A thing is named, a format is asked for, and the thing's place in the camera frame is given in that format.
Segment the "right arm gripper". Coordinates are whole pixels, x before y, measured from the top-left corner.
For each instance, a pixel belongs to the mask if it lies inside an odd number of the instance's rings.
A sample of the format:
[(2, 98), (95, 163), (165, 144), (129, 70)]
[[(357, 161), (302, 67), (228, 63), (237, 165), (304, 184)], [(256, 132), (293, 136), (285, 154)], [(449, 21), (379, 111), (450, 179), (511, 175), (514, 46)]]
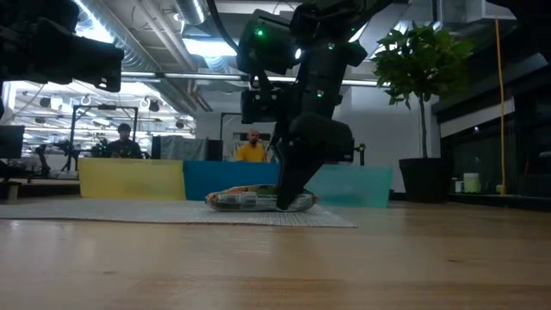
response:
[(276, 123), (276, 155), (281, 165), (276, 206), (288, 210), (323, 163), (352, 162), (350, 127), (314, 113)]

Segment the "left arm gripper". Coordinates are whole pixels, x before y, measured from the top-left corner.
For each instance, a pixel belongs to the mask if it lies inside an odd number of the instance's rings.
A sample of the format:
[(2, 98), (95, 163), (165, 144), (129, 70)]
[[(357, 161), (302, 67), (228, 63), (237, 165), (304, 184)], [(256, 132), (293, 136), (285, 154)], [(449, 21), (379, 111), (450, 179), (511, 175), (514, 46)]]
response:
[(121, 90), (124, 51), (113, 43), (75, 35), (55, 22), (37, 19), (0, 26), (0, 80), (70, 84)]

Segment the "red green granola bar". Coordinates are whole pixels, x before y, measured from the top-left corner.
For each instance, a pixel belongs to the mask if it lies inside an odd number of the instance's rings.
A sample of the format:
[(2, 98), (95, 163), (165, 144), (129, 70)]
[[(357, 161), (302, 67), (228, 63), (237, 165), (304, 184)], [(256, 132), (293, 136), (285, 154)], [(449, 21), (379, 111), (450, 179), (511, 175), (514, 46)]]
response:
[(302, 212), (317, 201), (314, 193), (304, 190), (288, 207), (281, 209), (277, 207), (276, 186), (262, 184), (213, 192), (206, 196), (205, 203), (220, 212)]

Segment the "person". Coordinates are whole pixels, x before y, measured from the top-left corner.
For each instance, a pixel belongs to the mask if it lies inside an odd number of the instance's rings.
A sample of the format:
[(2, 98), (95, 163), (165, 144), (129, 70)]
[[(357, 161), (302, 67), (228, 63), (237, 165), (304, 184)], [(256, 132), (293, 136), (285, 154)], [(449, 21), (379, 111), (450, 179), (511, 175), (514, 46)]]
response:
[(117, 127), (119, 139), (110, 142), (107, 146), (107, 155), (109, 158), (142, 158), (139, 144), (131, 140), (131, 127), (126, 123), (121, 123)]
[(267, 152), (260, 140), (260, 133), (251, 129), (247, 134), (248, 142), (237, 150), (236, 160), (239, 162), (266, 163)]

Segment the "teal plastic bin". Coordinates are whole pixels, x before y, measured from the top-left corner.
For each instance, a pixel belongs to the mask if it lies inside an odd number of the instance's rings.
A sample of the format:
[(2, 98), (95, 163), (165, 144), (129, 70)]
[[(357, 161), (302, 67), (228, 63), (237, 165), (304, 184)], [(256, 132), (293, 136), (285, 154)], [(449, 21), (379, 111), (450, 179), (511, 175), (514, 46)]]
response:
[(324, 165), (306, 184), (306, 189), (325, 206), (386, 208), (392, 180), (390, 167)]

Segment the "dark blue plastic bin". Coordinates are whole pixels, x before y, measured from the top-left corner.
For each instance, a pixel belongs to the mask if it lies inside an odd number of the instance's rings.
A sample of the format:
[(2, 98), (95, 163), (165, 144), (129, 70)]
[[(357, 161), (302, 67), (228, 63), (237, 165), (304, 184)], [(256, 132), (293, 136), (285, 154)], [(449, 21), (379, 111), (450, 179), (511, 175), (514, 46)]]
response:
[(279, 164), (186, 161), (183, 164), (185, 195), (191, 201), (203, 201), (212, 192), (237, 186), (275, 185)]

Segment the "black monitor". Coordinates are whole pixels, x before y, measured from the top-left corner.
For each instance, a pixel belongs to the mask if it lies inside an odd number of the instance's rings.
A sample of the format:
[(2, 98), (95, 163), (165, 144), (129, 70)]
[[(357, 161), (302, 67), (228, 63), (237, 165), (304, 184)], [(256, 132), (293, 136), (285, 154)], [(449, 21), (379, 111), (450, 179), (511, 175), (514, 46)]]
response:
[(0, 158), (18, 159), (22, 156), (24, 126), (0, 125)]

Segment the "long ceiling light strip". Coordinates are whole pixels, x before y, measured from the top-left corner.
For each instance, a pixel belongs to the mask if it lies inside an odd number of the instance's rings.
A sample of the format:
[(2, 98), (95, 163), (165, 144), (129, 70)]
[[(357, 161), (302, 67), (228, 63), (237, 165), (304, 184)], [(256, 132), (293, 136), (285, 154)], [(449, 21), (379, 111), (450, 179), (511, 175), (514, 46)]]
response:
[[(161, 79), (161, 78), (179, 78), (179, 79), (194, 79), (194, 80), (218, 80), (218, 81), (248, 81), (250, 77), (242, 74), (210, 74), (210, 73), (163, 73), (163, 72), (139, 72), (139, 71), (123, 71), (121, 76), (124, 78), (146, 78), (146, 79)], [(376, 80), (369, 79), (344, 79), (344, 86), (359, 86), (359, 87), (375, 87)]]

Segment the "grey covered box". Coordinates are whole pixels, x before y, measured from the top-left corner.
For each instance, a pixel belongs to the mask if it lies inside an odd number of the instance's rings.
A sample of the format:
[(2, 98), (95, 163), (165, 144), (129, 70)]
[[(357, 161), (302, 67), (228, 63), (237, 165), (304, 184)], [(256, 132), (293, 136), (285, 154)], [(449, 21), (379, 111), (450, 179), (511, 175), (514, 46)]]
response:
[(154, 136), (153, 159), (204, 160), (207, 153), (205, 139), (187, 139), (182, 136)]

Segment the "yellow plastic bin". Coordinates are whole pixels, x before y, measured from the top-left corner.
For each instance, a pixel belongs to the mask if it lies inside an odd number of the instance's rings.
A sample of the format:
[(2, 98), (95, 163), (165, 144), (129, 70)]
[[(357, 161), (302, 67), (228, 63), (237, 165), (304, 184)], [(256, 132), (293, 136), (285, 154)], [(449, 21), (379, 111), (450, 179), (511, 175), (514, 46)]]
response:
[(91, 199), (169, 200), (186, 198), (183, 162), (170, 159), (82, 158), (80, 194)]

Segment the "black plant pot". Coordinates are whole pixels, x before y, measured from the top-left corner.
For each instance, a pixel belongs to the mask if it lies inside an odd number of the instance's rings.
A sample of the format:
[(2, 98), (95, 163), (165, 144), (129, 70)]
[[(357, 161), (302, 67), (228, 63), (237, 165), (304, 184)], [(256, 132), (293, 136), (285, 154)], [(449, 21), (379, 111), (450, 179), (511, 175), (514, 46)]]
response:
[(410, 202), (444, 203), (449, 199), (452, 164), (445, 158), (406, 158), (399, 161), (406, 198)]

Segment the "grey mesh mat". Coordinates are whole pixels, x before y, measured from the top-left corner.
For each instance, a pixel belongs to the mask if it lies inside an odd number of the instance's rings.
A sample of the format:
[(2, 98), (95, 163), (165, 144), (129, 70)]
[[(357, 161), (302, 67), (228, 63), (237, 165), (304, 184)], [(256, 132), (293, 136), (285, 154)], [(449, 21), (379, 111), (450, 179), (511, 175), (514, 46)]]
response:
[(352, 228), (319, 206), (306, 212), (219, 212), (200, 201), (43, 200), (0, 204), (0, 219), (99, 220), (137, 223), (227, 224)]

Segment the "green leafy plant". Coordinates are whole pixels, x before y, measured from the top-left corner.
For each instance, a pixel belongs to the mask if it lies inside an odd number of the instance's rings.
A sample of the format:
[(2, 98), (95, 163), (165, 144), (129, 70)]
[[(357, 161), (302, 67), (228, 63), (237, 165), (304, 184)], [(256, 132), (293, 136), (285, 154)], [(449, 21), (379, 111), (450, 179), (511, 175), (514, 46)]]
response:
[(446, 29), (413, 24), (401, 32), (391, 29), (378, 40), (373, 73), (377, 86), (389, 95), (389, 104), (411, 107), (417, 99), (420, 111), (422, 157), (428, 157), (425, 104), (433, 96), (452, 94), (467, 84), (467, 59), (474, 44), (456, 38)]

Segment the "corrugated silver duct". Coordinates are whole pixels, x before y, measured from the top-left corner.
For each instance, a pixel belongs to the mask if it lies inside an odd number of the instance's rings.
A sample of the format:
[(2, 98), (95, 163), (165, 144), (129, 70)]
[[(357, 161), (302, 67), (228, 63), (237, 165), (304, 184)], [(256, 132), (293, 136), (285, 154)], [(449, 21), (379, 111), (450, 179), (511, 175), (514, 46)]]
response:
[(176, 10), (185, 24), (196, 26), (209, 17), (206, 0), (174, 0)]

